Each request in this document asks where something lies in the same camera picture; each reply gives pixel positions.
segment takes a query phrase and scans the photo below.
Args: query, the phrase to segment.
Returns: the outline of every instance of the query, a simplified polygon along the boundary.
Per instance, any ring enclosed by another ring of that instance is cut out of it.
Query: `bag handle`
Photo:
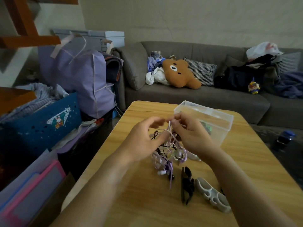
[[[85,49],[86,39],[79,33],[72,33],[72,32],[70,32],[70,33],[71,33],[70,35],[68,35],[67,37],[65,37],[61,40],[61,44],[56,45],[54,51],[50,55],[51,58],[55,59],[57,57],[57,55],[59,54],[60,50],[63,48],[63,46],[66,45],[67,43],[71,42],[75,37],[82,37],[85,43],[84,43],[83,48],[80,50],[80,52],[78,52],[78,54],[74,58],[76,58]]]
[[[106,43],[110,44],[109,47],[107,48],[107,50],[106,50],[105,53],[111,54],[111,50],[114,48],[114,43],[113,43],[113,41],[108,40],[108,39],[102,39],[102,40],[100,41],[101,46],[102,46],[102,42],[106,42]]]

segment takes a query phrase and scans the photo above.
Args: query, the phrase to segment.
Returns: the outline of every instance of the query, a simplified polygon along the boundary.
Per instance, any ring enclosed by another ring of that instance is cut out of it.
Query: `clear plastic box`
[[[221,145],[232,127],[233,115],[204,107],[189,101],[183,101],[174,109],[174,114],[184,112],[200,120],[215,143]]]

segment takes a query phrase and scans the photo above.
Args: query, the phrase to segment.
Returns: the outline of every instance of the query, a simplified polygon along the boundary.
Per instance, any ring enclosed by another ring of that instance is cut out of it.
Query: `hand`
[[[214,144],[198,119],[181,112],[169,117],[166,121],[171,121],[172,128],[180,135],[185,149],[198,155],[201,160],[205,161],[215,151],[222,151]]]
[[[151,155],[169,138],[170,134],[165,131],[158,135],[156,139],[151,140],[149,128],[157,129],[164,123],[165,119],[160,117],[150,117],[137,123],[117,149],[117,152],[122,153],[130,164]]]

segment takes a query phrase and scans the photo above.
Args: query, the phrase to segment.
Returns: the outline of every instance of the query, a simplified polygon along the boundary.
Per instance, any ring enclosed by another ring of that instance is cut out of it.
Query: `plastic bag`
[[[262,42],[261,44],[253,46],[246,51],[249,62],[266,54],[276,56],[282,55],[283,52],[278,49],[278,46],[276,44],[270,42]]]

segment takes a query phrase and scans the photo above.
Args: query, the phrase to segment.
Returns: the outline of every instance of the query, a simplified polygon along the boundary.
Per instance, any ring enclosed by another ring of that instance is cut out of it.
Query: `lavender storage bag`
[[[81,39],[84,45],[66,49],[73,39]],[[77,92],[80,110],[93,118],[101,118],[115,107],[113,84],[106,82],[106,62],[96,50],[84,51],[85,38],[71,34],[57,46],[38,47],[40,72],[50,85],[59,84],[67,92]]]

